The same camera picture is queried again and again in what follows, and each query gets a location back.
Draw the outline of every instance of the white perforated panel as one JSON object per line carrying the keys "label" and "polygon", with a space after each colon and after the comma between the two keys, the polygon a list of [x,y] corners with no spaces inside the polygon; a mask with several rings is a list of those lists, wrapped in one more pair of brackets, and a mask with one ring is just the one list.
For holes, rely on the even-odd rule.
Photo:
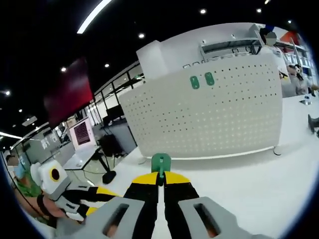
{"label": "white perforated panel", "polygon": [[[205,79],[209,72],[213,85]],[[209,158],[279,141],[281,82],[269,54],[196,65],[149,81],[119,100],[146,157],[165,152],[172,158]]]}

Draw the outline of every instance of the ceiling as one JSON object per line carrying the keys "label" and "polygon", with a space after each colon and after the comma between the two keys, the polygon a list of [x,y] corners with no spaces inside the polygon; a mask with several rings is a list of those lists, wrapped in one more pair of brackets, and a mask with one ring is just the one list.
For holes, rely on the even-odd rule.
{"label": "ceiling", "polygon": [[[137,61],[136,51],[203,26],[226,22],[259,22],[289,29],[294,6],[288,0],[112,0],[84,34],[77,30],[101,0],[5,0],[9,17],[2,43],[3,75],[0,91],[0,131],[24,136],[47,122],[43,94],[60,68],[85,56],[92,91]],[[201,15],[199,10],[207,9]],[[35,125],[21,124],[36,116]],[[3,138],[0,147],[14,139]]]}

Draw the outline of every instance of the white table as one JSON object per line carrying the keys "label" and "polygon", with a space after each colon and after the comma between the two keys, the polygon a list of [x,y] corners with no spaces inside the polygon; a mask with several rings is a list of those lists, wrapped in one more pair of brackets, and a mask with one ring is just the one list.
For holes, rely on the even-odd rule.
{"label": "white table", "polygon": [[[280,143],[283,155],[272,150],[212,160],[173,160],[171,170],[192,182],[200,196],[208,196],[237,217],[238,225],[252,234],[279,238],[303,212],[312,195],[318,175],[315,156],[319,139],[310,134],[307,114],[319,117],[319,99],[313,104],[299,103],[304,96],[283,99]],[[132,180],[151,172],[138,148],[116,167],[112,183],[103,185],[123,195]],[[159,190],[158,219],[154,239],[168,239],[164,218],[163,189]]]}
{"label": "white table", "polygon": [[99,146],[88,146],[75,151],[73,156],[65,163],[65,170],[82,170],[89,163],[92,156],[99,149]]}

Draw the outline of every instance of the linear led light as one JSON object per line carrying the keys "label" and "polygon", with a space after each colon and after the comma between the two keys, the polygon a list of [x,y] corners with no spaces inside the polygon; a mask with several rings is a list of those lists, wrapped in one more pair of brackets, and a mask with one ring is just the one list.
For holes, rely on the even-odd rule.
{"label": "linear led light", "polygon": [[82,25],[80,26],[80,29],[78,30],[78,34],[82,34],[86,28],[91,24],[91,22],[94,20],[94,18],[102,11],[102,9],[111,2],[112,0],[102,0],[94,9],[93,11],[88,15],[88,17],[84,20]]}
{"label": "linear led light", "polygon": [[8,133],[3,133],[3,132],[0,132],[0,135],[5,136],[5,137],[10,137],[10,138],[22,139],[22,137],[15,136],[15,135],[8,134]]}

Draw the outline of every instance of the wall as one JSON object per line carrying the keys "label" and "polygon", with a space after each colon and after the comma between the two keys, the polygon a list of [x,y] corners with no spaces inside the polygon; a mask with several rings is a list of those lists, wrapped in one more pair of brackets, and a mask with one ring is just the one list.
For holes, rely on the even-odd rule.
{"label": "wall", "polygon": [[[199,51],[199,45],[202,44],[202,40],[206,40],[206,43],[223,42],[232,40],[232,34],[237,39],[249,37],[248,30],[252,25],[253,23],[249,22],[239,22],[207,26],[169,38],[161,42],[160,45],[158,43],[155,45],[149,44],[137,51],[143,72],[144,74],[147,73],[145,77],[156,78],[158,75],[162,76],[178,71],[184,65],[192,62],[201,62],[203,58]],[[274,32],[279,39],[287,31],[275,27]],[[156,59],[162,58],[161,61],[165,64],[166,69],[161,64],[151,65],[151,59],[146,56],[153,56]]]}

